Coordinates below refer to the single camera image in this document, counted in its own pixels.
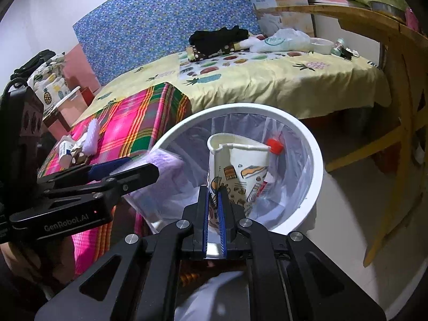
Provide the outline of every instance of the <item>white trash bin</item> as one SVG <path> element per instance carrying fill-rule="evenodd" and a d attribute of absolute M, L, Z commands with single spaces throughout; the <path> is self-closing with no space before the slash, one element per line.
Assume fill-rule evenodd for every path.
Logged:
<path fill-rule="evenodd" d="M 279 131 L 285 138 L 285 148 L 279 162 L 279 169 L 284 173 L 281 201 L 279 204 L 257 202 L 249 217 L 271 231 L 286 235 L 308 216 L 320 192 L 324 173 L 318 143 L 295 117 L 260 104 L 221 105 L 198 112 L 178 123 L 153 148 L 180 155 L 185 161 L 185 175 L 194 187 L 198 187 L 206 184 L 209 160 L 207 140 L 211 135 L 233 133 L 264 142 Z M 210 231 L 208 241 L 211 244 L 208 244 L 207 256 L 218 256 L 221 252 L 217 245 L 220 239 Z"/>

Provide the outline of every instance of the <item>white wall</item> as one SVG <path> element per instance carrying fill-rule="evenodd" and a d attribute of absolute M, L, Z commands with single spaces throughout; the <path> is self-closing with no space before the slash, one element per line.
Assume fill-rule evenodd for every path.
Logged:
<path fill-rule="evenodd" d="M 15 0 L 0 22 L 0 92 L 14 69 L 44 49 L 68 52 L 73 25 L 107 0 Z"/>
<path fill-rule="evenodd" d="M 350 49 L 355 49 L 362 57 L 379 64 L 379 42 L 342 30 L 336 18 L 315 15 L 315 28 L 317 37 L 333 42 L 336 42 L 341 37 Z"/>

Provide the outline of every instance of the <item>black bag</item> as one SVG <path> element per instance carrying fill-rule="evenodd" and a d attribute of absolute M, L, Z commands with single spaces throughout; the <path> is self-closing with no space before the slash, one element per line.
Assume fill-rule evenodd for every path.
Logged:
<path fill-rule="evenodd" d="M 48 61 L 54 55 L 56 55 L 56 53 L 52 52 L 51 50 L 42 50 L 36 56 L 32 57 L 25 65 L 22 65 L 19 69 L 16 69 L 10 76 L 10 80 L 18 77 L 27 80 L 40 65 Z"/>

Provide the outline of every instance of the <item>cardboard box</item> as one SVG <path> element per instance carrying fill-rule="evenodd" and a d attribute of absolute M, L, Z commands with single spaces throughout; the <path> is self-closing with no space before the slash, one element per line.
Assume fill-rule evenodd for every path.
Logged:
<path fill-rule="evenodd" d="M 281 7 L 308 5 L 308 0 L 250 0 L 263 35 L 272 36 L 278 29 L 293 28 L 315 36 L 311 14 L 282 11 Z"/>

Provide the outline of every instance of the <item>blue floral fabric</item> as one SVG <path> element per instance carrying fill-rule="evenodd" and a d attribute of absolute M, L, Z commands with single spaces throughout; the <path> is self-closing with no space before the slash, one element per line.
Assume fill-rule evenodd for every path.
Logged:
<path fill-rule="evenodd" d="M 260 33 L 249 0 L 108 0 L 74 26 L 98 80 L 183 51 L 196 30 Z"/>

